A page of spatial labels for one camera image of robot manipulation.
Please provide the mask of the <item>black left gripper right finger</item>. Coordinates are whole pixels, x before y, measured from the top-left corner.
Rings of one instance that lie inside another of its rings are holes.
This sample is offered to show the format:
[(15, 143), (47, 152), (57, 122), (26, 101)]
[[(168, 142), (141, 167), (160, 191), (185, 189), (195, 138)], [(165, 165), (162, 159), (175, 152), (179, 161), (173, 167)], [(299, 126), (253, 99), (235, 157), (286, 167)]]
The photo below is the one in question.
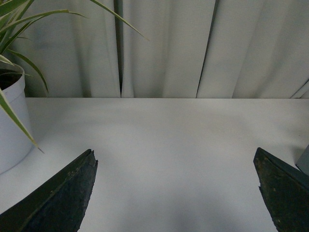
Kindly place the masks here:
[(253, 163), (263, 201), (279, 232), (309, 230), (309, 177), (257, 148)]

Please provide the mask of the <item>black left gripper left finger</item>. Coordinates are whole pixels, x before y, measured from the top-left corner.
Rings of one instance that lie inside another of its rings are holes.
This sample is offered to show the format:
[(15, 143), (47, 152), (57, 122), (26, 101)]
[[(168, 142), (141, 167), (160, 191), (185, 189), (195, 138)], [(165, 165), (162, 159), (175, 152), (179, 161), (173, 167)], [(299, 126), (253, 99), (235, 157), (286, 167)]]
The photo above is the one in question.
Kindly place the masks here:
[(98, 161), (86, 150), (0, 216), (2, 232), (76, 232), (92, 194)]

